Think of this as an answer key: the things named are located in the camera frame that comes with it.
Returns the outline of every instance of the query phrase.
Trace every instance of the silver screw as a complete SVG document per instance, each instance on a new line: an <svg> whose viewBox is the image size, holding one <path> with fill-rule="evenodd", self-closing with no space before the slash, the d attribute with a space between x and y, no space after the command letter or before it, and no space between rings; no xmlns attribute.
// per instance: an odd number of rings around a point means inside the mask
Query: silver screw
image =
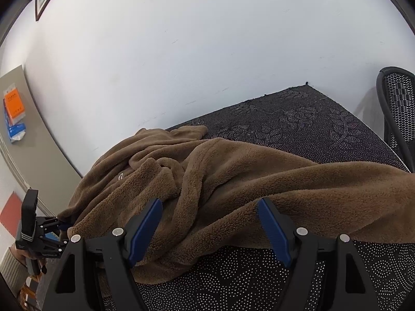
<svg viewBox="0 0 415 311"><path fill-rule="evenodd" d="M350 241L350 237L347 234L341 234L340 235L340 240L342 240L344 243L347 243Z"/></svg>
<svg viewBox="0 0 415 311"><path fill-rule="evenodd" d="M308 234L308 230L303 227L297 228L297 234L301 236L306 236Z"/></svg>
<svg viewBox="0 0 415 311"><path fill-rule="evenodd" d="M74 236L71 237L71 242L72 243L76 243L80 241L80 235L75 234Z"/></svg>
<svg viewBox="0 0 415 311"><path fill-rule="evenodd" d="M122 235L123 232L124 232L124 229L122 229L122 228L115 228L113 230L113 235L114 236L120 236L120 235Z"/></svg>

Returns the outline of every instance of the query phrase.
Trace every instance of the blue gripper pad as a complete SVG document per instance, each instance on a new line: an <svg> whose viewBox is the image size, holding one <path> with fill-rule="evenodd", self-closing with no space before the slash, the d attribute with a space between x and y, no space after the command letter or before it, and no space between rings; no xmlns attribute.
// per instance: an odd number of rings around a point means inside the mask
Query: blue gripper pad
<svg viewBox="0 0 415 311"><path fill-rule="evenodd" d="M258 201L258 216L278 261L286 268L290 267L293 259L289 253L288 240L264 199Z"/></svg>
<svg viewBox="0 0 415 311"><path fill-rule="evenodd" d="M135 226L137 229L132 238L128 237L128 234L134 232L134 230L127 230L126 235L126 241L131 242L130 245L126 244L127 251L129 251L128 264L131 268L143 259L162 214L163 204L161 200L153 199L144 207L142 213L133 217L136 219L136 223L128 222L133 228L134 225L139 223L138 226Z"/></svg>

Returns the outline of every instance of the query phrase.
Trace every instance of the human hand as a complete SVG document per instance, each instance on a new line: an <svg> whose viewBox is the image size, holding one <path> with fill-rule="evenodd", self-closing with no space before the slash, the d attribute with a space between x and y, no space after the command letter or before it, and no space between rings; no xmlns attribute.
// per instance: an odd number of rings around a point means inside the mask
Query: human hand
<svg viewBox="0 0 415 311"><path fill-rule="evenodd" d="M9 248L10 252L12 253L13 257L17 259L20 263L22 263L24 266L26 266L26 259L36 259L36 257L32 256L27 250L20 250L16 248L16 244L13 243L13 245ZM40 267L45 266L46 260L44 258L38 258Z"/></svg>

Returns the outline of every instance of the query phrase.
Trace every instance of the blanket fold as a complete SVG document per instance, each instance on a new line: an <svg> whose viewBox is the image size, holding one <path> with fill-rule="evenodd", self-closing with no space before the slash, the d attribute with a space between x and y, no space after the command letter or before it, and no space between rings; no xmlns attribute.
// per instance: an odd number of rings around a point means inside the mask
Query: blanket fold
<svg viewBox="0 0 415 311"><path fill-rule="evenodd" d="M268 248L256 209L264 196L316 234L414 242L413 174L372 162L319 165L269 147L201 140L206 132L141 129L110 149L58 216L74 223L68 236L94 238L123 227L158 197L163 217L132 269L146 284L173 279L224 245Z"/></svg>

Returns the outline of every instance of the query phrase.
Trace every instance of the orange package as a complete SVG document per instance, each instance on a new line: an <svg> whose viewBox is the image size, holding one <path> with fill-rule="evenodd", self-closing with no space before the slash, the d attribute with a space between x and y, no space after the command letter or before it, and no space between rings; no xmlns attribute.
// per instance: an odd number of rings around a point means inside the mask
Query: orange package
<svg viewBox="0 0 415 311"><path fill-rule="evenodd" d="M4 104L12 125L23 119L25 115L24 105L14 84L4 91Z"/></svg>

